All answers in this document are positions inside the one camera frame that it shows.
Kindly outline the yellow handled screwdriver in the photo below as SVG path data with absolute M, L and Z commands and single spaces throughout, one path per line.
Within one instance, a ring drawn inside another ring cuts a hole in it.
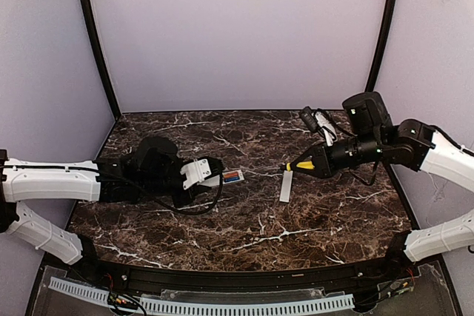
M 314 170 L 315 166 L 312 161 L 300 161 L 297 163 L 286 163 L 278 167 L 281 171 L 294 171 L 294 169 Z

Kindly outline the white battery compartment cover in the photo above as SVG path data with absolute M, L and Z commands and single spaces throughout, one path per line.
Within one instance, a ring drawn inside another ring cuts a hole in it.
M 290 202 L 290 195 L 293 182 L 293 171 L 284 171 L 281 181 L 281 191 L 279 201 L 282 203 Z

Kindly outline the orange AA battery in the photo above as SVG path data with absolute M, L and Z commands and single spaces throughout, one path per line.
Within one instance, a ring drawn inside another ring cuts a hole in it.
M 238 172 L 226 172 L 224 173 L 224 177 L 235 177 L 235 176 L 239 176 L 239 173 Z

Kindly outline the blue AA battery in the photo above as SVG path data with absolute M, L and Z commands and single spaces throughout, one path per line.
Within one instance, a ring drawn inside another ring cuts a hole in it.
M 235 177 L 226 177 L 224 178 L 224 181 L 227 183 L 227 182 L 231 182 L 231 181 L 240 181 L 240 177 L 238 176 L 235 176 Z

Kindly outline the white remote control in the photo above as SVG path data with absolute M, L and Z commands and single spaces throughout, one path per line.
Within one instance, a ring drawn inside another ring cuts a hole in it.
M 239 182 L 244 181 L 244 175 L 240 169 L 224 172 L 222 176 L 223 176 L 223 185 L 239 183 Z M 215 186 L 219 186 L 219 184 L 220 184 L 220 177 L 218 176 L 208 178 L 200 183 L 200 185 L 207 186 L 207 187 L 215 187 Z

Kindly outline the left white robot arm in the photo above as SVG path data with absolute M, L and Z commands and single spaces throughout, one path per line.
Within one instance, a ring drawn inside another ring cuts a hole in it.
M 42 218 L 26 200 L 135 204 L 154 193 L 171 196 L 181 206 L 192 199 L 193 187 L 212 174 L 208 159 L 185 162 L 177 146 L 161 137 L 145 138 L 134 153 L 122 158 L 68 164 L 21 161 L 2 150 L 1 232 L 74 265 L 95 256 L 93 242 Z

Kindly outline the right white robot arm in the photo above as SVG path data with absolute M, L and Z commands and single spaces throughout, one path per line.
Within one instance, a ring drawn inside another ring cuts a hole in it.
M 330 178 L 340 170 L 362 164 L 398 164 L 473 190 L 473 152 L 454 142 L 439 127 L 415 119 L 393 124 L 377 92 L 353 95 L 342 107 L 352 129 L 347 138 L 309 147 L 282 166 L 282 171 Z M 467 212 L 427 229 L 398 233 L 390 242 L 386 258 L 408 266 L 472 244 L 473 212 Z

